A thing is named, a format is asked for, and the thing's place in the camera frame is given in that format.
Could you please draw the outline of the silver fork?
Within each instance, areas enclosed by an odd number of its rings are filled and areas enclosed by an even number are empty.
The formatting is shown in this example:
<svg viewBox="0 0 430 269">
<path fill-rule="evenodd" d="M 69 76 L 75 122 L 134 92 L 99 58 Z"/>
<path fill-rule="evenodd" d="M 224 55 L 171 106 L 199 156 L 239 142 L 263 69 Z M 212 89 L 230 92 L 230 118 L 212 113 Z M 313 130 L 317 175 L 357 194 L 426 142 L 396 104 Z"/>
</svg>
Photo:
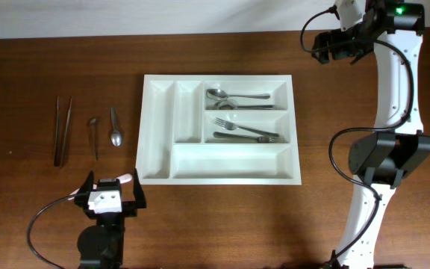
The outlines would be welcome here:
<svg viewBox="0 0 430 269">
<path fill-rule="evenodd" d="M 242 130 L 245 130 L 245 131 L 248 131 L 248 132 L 252 132 L 252 133 L 255 133 L 257 135 L 266 136 L 266 137 L 280 137 L 279 133 L 266 132 L 266 131 L 262 131 L 262 130 L 259 130 L 259 129 L 254 129 L 254 128 L 250 128 L 250 127 L 247 127 L 247 126 L 242 126 L 242 125 L 239 125 L 239 124 L 236 124 L 236 123 L 232 123 L 232 122 L 227 121 L 227 120 L 220 119 L 218 117 L 215 118 L 214 122 L 218 126 L 224 128 L 226 130 L 229 130 L 229 131 L 234 131 L 236 129 L 242 129 Z"/>
<path fill-rule="evenodd" d="M 213 136 L 215 138 L 253 140 L 256 143 L 276 143 L 276 142 L 278 142 L 277 137 L 249 136 L 249 135 L 241 135 L 241 134 L 229 134 L 229 133 L 224 133 L 224 132 L 214 132 Z"/>
</svg>

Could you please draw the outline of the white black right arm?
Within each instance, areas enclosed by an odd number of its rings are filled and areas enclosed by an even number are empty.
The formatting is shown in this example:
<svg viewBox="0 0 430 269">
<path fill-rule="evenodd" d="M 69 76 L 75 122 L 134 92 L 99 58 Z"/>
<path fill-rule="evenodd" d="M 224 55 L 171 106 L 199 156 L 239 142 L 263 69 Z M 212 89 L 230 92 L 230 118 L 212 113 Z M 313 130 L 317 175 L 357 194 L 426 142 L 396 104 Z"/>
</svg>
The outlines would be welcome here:
<svg viewBox="0 0 430 269">
<path fill-rule="evenodd" d="M 378 101 L 373 127 L 350 147 L 354 185 L 343 237 L 324 268 L 374 268 L 376 240 L 387 205 L 408 177 L 430 156 L 418 105 L 418 63 L 425 8 L 406 1 L 336 1 L 326 13 L 340 22 L 318 34 L 309 53 L 321 64 L 374 54 Z"/>
</svg>

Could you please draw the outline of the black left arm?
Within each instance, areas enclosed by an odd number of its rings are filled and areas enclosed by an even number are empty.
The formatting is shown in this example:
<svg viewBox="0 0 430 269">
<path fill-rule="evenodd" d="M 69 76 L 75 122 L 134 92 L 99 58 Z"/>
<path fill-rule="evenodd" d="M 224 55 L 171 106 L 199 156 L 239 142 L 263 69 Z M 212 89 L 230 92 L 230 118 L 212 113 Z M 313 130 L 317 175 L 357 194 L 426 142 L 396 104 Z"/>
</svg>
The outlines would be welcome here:
<svg viewBox="0 0 430 269">
<path fill-rule="evenodd" d="M 78 237 L 80 268 L 120 268 L 123 260 L 125 220 L 146 207 L 138 172 L 94 182 L 90 172 L 73 192 L 74 204 L 96 222 Z"/>
</svg>

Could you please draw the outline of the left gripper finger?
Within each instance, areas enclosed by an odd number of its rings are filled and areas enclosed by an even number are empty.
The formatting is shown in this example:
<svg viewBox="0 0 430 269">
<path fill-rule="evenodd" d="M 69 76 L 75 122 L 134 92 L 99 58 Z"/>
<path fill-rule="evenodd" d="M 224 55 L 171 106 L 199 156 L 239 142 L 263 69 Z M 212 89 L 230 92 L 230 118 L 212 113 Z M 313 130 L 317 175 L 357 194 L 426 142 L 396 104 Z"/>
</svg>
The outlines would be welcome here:
<svg viewBox="0 0 430 269">
<path fill-rule="evenodd" d="M 76 191 L 75 202 L 86 202 L 90 192 L 93 190 L 93 171 L 90 171 L 83 185 Z"/>
<path fill-rule="evenodd" d="M 147 207 L 146 196 L 144 194 L 142 185 L 140 184 L 137 169 L 134 169 L 133 172 L 133 195 L 135 198 L 135 205 L 137 209 Z"/>
</svg>

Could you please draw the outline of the small silver teaspoon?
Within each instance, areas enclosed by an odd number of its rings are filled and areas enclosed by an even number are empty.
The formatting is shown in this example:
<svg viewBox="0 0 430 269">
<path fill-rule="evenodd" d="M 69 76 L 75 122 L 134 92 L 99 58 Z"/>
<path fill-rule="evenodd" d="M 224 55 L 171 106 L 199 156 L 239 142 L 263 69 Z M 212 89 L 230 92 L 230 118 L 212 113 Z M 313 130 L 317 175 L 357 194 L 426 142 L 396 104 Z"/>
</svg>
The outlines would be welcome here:
<svg viewBox="0 0 430 269">
<path fill-rule="evenodd" d="M 116 109 L 112 107 L 110 109 L 111 123 L 113 126 L 113 131 L 110 135 L 111 142 L 114 146 L 119 147 L 122 144 L 122 134 L 117 127 Z"/>
</svg>

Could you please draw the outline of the silver tablespoon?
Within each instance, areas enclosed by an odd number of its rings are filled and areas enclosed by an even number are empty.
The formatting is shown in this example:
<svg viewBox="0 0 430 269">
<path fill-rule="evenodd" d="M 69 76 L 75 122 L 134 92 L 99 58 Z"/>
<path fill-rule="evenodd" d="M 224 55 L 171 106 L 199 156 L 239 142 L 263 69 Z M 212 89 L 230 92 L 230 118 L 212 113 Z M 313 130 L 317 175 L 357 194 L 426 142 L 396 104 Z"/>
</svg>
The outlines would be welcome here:
<svg viewBox="0 0 430 269">
<path fill-rule="evenodd" d="M 214 110 L 272 110 L 274 108 L 274 105 L 236 105 L 229 101 L 216 102 L 213 106 Z"/>
<path fill-rule="evenodd" d="M 219 88 L 210 88 L 206 90 L 206 96 L 216 101 L 225 101 L 231 97 L 249 98 L 249 99 L 269 99 L 269 94 L 258 94 L 258 95 L 240 95 L 240 94 L 228 94 L 224 90 Z"/>
</svg>

